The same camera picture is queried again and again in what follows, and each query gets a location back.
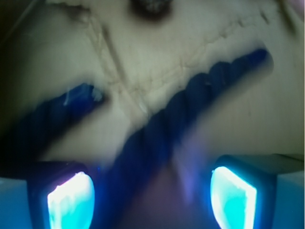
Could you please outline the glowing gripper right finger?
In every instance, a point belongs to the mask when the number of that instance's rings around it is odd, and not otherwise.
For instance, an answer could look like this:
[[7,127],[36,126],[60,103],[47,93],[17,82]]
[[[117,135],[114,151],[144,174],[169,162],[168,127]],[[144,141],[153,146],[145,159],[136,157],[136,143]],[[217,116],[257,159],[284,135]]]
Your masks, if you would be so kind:
[[222,229],[270,229],[276,155],[223,155],[212,169],[210,199]]

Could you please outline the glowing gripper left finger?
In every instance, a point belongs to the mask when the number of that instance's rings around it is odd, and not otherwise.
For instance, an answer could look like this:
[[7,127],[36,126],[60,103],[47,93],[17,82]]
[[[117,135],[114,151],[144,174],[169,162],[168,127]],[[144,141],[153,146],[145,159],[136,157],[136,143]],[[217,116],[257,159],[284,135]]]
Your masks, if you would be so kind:
[[38,162],[29,169],[28,199],[35,229],[88,229],[95,190],[86,166],[78,162]]

